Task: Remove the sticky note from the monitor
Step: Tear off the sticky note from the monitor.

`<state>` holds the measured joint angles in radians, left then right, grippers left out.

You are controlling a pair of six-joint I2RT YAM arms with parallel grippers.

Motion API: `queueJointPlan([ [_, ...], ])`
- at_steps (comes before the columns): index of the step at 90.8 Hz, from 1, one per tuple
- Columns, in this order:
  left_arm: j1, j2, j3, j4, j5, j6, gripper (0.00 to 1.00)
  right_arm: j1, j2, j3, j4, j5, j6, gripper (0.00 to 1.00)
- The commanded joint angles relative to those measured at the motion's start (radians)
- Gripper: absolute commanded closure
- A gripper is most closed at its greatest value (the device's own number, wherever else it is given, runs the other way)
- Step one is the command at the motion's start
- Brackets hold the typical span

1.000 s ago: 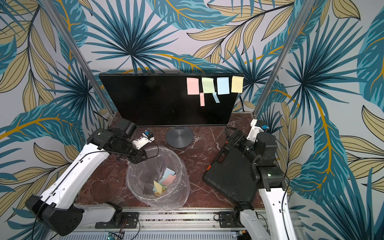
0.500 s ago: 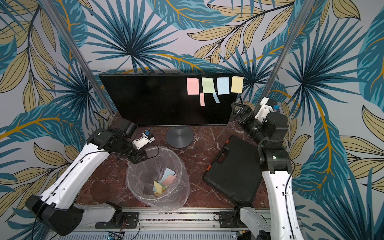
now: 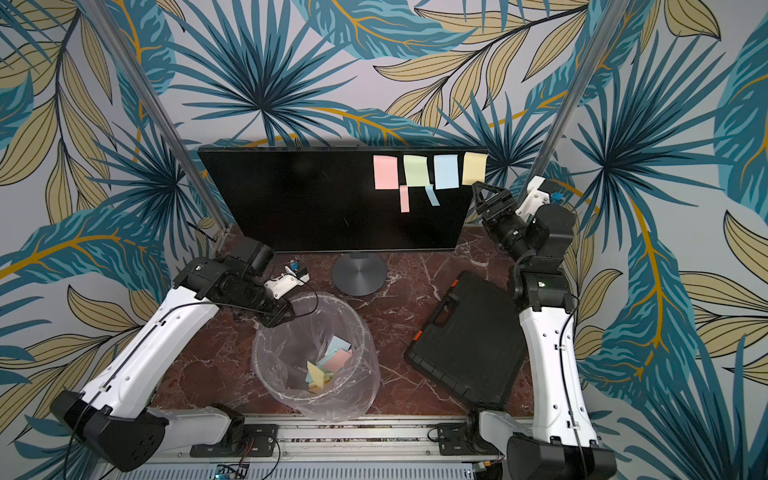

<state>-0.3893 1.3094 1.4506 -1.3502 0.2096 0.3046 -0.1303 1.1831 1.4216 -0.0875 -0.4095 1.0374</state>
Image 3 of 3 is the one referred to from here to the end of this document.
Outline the large yellow sticky note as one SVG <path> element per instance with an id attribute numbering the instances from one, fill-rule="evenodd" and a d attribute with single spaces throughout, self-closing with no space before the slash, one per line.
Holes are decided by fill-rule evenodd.
<path id="1" fill-rule="evenodd" d="M 463 158 L 462 184 L 471 186 L 476 182 L 483 183 L 486 177 L 488 154 L 466 152 Z"/>

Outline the small blue sticky strip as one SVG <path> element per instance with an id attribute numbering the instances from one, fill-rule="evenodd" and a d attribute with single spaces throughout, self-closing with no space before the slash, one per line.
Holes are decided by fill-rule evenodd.
<path id="1" fill-rule="evenodd" d="M 429 199 L 430 205 L 432 207 L 439 207 L 440 206 L 440 202 L 439 202 L 439 200 L 437 198 L 436 192 L 434 190 L 434 186 L 433 185 L 427 185 L 425 187 L 425 192 L 426 192 L 427 197 Z"/>

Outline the large blue sticky note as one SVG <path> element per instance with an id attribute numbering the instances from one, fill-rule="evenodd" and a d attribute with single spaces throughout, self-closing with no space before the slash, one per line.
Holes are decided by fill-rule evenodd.
<path id="1" fill-rule="evenodd" d="M 459 187 L 458 155 L 442 154 L 433 158 L 436 190 L 456 189 Z"/>

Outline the large green sticky note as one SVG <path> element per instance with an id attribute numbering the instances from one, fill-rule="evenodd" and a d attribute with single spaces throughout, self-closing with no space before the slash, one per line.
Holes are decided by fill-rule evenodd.
<path id="1" fill-rule="evenodd" d="M 408 187 L 426 187 L 431 184 L 426 156 L 406 154 L 403 156 L 403 165 Z"/>

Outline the large pink sticky note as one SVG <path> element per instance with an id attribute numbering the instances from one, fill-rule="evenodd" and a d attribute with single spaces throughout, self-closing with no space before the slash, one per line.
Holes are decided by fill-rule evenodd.
<path id="1" fill-rule="evenodd" d="M 376 190 L 398 190 L 398 158 L 395 156 L 374 155 L 374 188 Z"/>

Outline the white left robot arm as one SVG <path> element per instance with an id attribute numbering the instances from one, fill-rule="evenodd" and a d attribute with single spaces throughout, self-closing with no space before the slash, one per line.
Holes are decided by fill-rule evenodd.
<path id="1" fill-rule="evenodd" d="M 223 405 L 162 410 L 150 403 L 169 367 L 221 308 L 253 313 L 267 328 L 294 319 L 287 295 L 309 275 L 293 261 L 279 276 L 265 278 L 274 256 L 264 243 L 244 238 L 227 256 L 191 260 L 123 351 L 81 390 L 64 390 L 53 400 L 51 412 L 71 442 L 120 472 L 137 469 L 158 452 L 182 448 L 249 454 L 255 440 L 235 410 Z"/>

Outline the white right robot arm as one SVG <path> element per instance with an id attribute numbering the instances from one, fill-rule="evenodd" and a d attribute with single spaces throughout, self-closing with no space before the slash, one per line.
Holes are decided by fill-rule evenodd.
<path id="1" fill-rule="evenodd" d="M 508 291 L 519 309 L 534 393 L 531 426 L 484 410 L 478 429 L 502 454 L 510 479 L 610 479 L 617 472 L 616 457 L 590 420 L 574 352 L 581 302 L 562 270 L 576 216 L 553 202 L 555 191 L 541 176 L 527 186 L 521 202 L 506 188 L 472 186 L 483 226 L 513 260 Z"/>

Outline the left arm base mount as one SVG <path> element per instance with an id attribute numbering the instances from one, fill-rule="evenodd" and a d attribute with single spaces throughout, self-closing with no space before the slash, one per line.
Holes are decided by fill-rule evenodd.
<path id="1" fill-rule="evenodd" d="M 267 458 L 276 450 L 277 424 L 244 424 L 227 432 L 216 444 L 193 445 L 192 458 Z"/>

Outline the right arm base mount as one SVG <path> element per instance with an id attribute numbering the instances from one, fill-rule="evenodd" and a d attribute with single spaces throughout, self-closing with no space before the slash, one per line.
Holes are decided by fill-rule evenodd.
<path id="1" fill-rule="evenodd" d="M 499 451 L 482 440 L 467 423 L 440 423 L 427 432 L 441 456 L 496 456 Z"/>

